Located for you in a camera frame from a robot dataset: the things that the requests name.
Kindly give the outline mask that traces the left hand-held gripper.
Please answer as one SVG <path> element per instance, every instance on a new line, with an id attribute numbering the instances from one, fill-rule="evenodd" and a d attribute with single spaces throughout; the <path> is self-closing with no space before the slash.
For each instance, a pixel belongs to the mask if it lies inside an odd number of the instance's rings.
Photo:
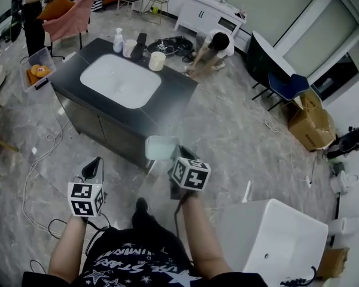
<path id="1" fill-rule="evenodd" d="M 103 158 L 89 158 L 77 167 L 68 183 L 67 198 L 74 216 L 95 218 L 100 214 L 105 203 Z"/>

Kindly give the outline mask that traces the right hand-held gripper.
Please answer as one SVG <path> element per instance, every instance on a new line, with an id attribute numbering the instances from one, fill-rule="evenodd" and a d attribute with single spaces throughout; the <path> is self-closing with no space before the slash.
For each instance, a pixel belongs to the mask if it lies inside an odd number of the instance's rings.
<path id="1" fill-rule="evenodd" d="M 204 191 L 211 175 L 211 167 L 193 151 L 176 146 L 173 166 L 168 171 L 171 199 L 181 199 L 185 191 Z"/>

